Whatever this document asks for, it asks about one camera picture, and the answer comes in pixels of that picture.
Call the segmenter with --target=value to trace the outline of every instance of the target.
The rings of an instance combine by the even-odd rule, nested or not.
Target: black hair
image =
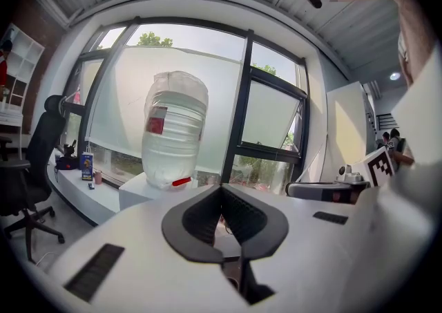
[[[393,137],[400,137],[400,136],[401,136],[401,134],[399,133],[399,131],[397,129],[392,129],[390,131],[390,137],[391,138],[393,138]]]
[[[12,50],[12,42],[8,39],[3,42],[1,45],[1,49],[3,51],[11,51]]]

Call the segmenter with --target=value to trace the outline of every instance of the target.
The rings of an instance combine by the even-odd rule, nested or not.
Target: ceiling light
[[[390,75],[390,79],[391,79],[392,81],[396,81],[400,76],[401,76],[400,73],[392,73],[392,74]]]

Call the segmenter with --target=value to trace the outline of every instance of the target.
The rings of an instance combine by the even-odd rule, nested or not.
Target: water bottle
[[[143,170],[160,189],[182,186],[196,166],[208,105],[206,86],[182,71],[154,77],[145,104]]]

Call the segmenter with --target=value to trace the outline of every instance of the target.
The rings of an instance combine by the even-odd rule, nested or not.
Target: blue box
[[[81,179],[92,182],[93,179],[93,160],[94,155],[92,153],[83,152],[80,155],[80,169]]]

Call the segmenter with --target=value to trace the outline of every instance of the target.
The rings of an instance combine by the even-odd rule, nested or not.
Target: clear plastic bottle
[[[192,175],[208,104],[206,86],[175,71],[155,76],[146,98],[142,162],[147,181],[164,189]]]

